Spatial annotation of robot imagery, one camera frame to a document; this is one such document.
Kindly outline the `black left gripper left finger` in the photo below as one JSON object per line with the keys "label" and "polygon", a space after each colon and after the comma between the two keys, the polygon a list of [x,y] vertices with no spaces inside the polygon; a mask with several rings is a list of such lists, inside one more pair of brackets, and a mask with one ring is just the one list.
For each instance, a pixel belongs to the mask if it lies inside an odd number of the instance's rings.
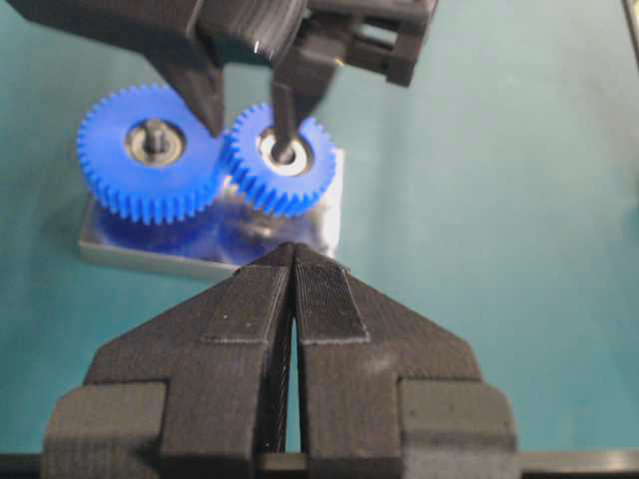
{"label": "black left gripper left finger", "polygon": [[252,478],[286,431],[295,248],[101,346],[45,436],[45,478]]}

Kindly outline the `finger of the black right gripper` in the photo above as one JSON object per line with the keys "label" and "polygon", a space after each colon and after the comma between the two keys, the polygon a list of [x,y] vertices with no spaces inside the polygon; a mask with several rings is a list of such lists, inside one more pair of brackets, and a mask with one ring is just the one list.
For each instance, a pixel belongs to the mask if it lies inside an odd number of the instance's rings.
{"label": "finger of the black right gripper", "polygon": [[144,56],[217,137],[223,72],[197,32],[201,1],[12,1],[28,21]]}

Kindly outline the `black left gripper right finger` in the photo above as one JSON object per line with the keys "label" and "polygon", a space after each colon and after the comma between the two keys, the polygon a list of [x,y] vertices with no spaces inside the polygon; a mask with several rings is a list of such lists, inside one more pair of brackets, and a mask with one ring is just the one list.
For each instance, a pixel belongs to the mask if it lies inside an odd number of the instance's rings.
{"label": "black left gripper right finger", "polygon": [[509,402],[465,340],[305,246],[295,287],[311,477],[517,476]]}

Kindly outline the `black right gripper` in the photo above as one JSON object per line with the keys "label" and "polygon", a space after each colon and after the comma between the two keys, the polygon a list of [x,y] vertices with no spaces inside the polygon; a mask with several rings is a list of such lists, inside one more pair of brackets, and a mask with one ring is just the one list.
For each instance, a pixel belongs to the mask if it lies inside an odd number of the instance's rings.
{"label": "black right gripper", "polygon": [[434,18],[436,0],[249,1],[243,37],[273,68],[276,140],[298,136],[338,64],[407,87]]}

